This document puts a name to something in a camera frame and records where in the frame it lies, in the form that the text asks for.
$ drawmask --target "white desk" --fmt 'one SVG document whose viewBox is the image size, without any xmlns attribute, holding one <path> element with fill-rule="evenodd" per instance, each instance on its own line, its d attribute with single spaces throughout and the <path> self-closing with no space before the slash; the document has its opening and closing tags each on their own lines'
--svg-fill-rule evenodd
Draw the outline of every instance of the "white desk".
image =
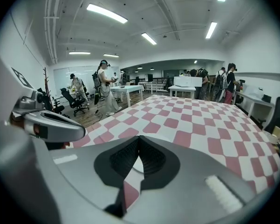
<svg viewBox="0 0 280 224">
<path fill-rule="evenodd" d="M 236 100 L 236 96 L 237 96 L 237 95 L 242 96 L 242 97 L 247 98 L 247 99 L 250 99 L 250 100 L 252 101 L 250 110 L 249 110 L 248 115 L 247 115 L 248 117 L 251 116 L 251 114 L 252 114 L 252 112 L 253 112 L 253 107 L 254 107 L 255 104 L 265 105 L 265 106 L 271 107 L 270 112 L 269 112 L 269 115 L 268 115 L 268 118 L 267 118 L 267 121 L 266 121 L 266 124 L 269 124 L 269 122 L 270 122 L 270 120 L 271 120 L 271 118 L 272 118 L 272 115 L 273 115 L 274 104 L 265 102 L 265 101 L 259 99 L 259 98 L 256 97 L 256 96 L 246 95 L 246 94 L 241 93 L 241 92 L 239 92 L 239 91 L 235 92 L 235 95 L 234 95 L 234 103 L 235 103 L 235 100 Z"/>
<path fill-rule="evenodd" d="M 143 100 L 143 86 L 142 85 L 126 85 L 124 88 L 120 88 L 120 86 L 111 87 L 112 92 L 121 93 L 121 100 L 123 100 L 122 94 L 126 93 L 127 96 L 127 104 L 130 107 L 130 92 L 140 91 L 141 100 Z"/>
<path fill-rule="evenodd" d="M 180 87 L 180 86 L 173 85 L 173 86 L 169 87 L 169 89 L 170 89 L 170 97 L 173 96 L 173 91 L 175 91 L 176 97 L 177 97 L 177 91 L 181 91 L 181 92 L 190 92 L 191 99 L 195 98 L 195 91 L 196 91 L 195 87 Z"/>
<path fill-rule="evenodd" d="M 157 81 L 151 81 L 151 82 L 146 82 L 146 81 L 142 81 L 142 82 L 139 82 L 138 84 L 151 84 L 151 94 L 152 94 L 152 84 L 157 84 Z"/>
</svg>

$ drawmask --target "wooden floor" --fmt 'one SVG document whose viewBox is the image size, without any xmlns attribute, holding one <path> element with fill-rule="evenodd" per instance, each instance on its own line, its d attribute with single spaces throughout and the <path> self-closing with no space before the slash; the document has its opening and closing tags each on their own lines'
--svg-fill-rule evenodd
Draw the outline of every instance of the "wooden floor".
<svg viewBox="0 0 280 224">
<path fill-rule="evenodd" d="M 153 92 L 153 94 L 154 95 L 166 95 L 166 96 L 170 95 L 169 92 L 159 92 L 159 91 Z M 151 91 L 144 91 L 143 99 L 146 99 L 146 98 L 150 97 L 151 95 L 152 95 Z M 190 93 L 178 92 L 177 97 L 190 98 Z M 141 95 L 139 94 L 138 91 L 132 92 L 132 93 L 130 93 L 130 99 L 131 99 L 130 105 L 134 105 L 141 101 Z M 98 102 L 98 105 L 94 105 L 94 99 L 92 99 L 89 101 L 89 110 L 87 110 L 87 109 L 84 110 L 85 114 L 83 114 L 82 112 L 78 112 L 76 114 L 76 117 L 74 117 L 74 109 L 70 108 L 69 106 L 66 106 L 62 113 L 70 116 L 70 118 L 72 120 L 80 123 L 85 128 L 87 128 L 87 127 L 93 125 L 95 122 L 97 122 L 99 120 L 103 120 L 107 117 L 105 115 L 105 111 L 104 111 L 104 104 L 105 104 L 105 101 L 100 101 L 100 102 Z M 123 101 L 119 102 L 118 105 L 121 106 L 122 109 L 126 109 L 128 107 L 126 94 L 123 94 Z M 99 115 L 95 116 L 94 114 L 95 114 L 97 108 L 99 110 Z"/>
</svg>

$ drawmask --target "white sticker strip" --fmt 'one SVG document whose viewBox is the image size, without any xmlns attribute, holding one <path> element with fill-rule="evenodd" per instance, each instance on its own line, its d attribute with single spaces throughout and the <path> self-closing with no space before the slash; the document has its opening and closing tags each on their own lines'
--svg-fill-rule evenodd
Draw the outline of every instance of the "white sticker strip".
<svg viewBox="0 0 280 224">
<path fill-rule="evenodd" d="M 69 155 L 69 156 L 64 156 L 62 158 L 54 159 L 54 162 L 55 162 L 55 164 L 61 164 L 61 163 L 70 162 L 70 161 L 73 161 L 76 159 L 78 159 L 78 156 L 73 154 L 73 155 Z"/>
<path fill-rule="evenodd" d="M 206 178 L 205 182 L 214 192 L 218 202 L 228 213 L 236 212 L 243 207 L 240 200 L 217 178 L 217 176 L 209 176 Z"/>
</svg>

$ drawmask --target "black hair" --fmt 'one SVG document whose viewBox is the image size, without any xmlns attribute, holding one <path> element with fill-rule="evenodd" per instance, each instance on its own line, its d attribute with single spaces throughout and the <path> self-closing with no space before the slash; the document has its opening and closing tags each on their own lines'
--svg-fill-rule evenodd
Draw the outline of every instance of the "black hair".
<svg viewBox="0 0 280 224">
<path fill-rule="evenodd" d="M 197 74 L 197 70 L 196 70 L 196 69 L 192 69 L 192 70 L 190 71 L 191 77 L 195 77 L 196 74 Z"/>
<path fill-rule="evenodd" d="M 229 70 L 231 70 L 232 67 L 236 68 L 236 65 L 234 63 L 229 63 L 227 72 L 229 72 Z"/>
<path fill-rule="evenodd" d="M 97 68 L 97 71 L 100 69 L 100 67 L 102 66 L 102 64 L 107 64 L 108 65 L 108 62 L 106 60 L 102 60 Z"/>
</svg>

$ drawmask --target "pink and white checkered tablecloth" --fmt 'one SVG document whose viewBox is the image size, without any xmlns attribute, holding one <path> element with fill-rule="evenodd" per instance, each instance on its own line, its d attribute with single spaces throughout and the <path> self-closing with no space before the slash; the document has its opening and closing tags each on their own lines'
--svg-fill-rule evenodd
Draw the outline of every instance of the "pink and white checkered tablecloth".
<svg viewBox="0 0 280 224">
<path fill-rule="evenodd" d="M 82 147 L 134 135 L 193 148 L 246 180 L 256 193 L 280 177 L 280 158 L 265 134 L 234 105 L 153 95 L 88 127 Z"/>
</svg>

